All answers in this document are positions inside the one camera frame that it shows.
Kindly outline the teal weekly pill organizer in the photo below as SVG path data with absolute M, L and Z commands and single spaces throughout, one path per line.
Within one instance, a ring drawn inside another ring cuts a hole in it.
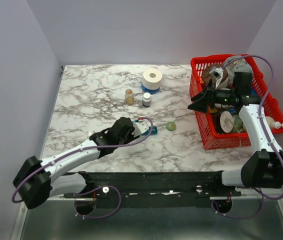
M 147 135 L 157 135 L 158 134 L 158 128 L 154 125 L 153 121 L 149 117 L 140 117 L 139 119 L 136 119 L 134 121 L 142 122 L 145 121 L 147 125 L 149 126 L 149 130 L 140 136 L 147 136 Z

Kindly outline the green bottle cap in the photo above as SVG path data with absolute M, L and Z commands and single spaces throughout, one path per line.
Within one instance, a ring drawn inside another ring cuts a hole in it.
M 166 129 L 170 132 L 174 131 L 176 129 L 176 123 L 174 121 L 169 121 L 167 124 L 166 124 Z

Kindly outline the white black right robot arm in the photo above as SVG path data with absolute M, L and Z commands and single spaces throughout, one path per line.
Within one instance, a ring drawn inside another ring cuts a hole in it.
M 232 90 L 215 89 L 210 81 L 187 107 L 207 113 L 215 104 L 233 106 L 245 125 L 252 156 L 241 169 L 223 171 L 221 178 L 212 182 L 212 192 L 217 196 L 227 193 L 230 186 L 270 189 L 283 186 L 283 150 L 267 123 L 261 98 L 252 94 L 252 80 L 250 72 L 235 72 Z

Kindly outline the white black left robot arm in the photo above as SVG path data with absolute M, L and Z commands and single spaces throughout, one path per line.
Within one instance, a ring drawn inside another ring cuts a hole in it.
M 121 117 L 111 127 L 93 133 L 70 150 L 41 160 L 36 156 L 27 158 L 12 182 L 15 191 L 11 201 L 15 204 L 23 202 L 28 209 L 34 209 L 58 195 L 88 197 L 93 190 L 92 184 L 72 170 L 112 154 L 118 148 L 138 144 L 138 138 L 148 129 L 143 118 Z

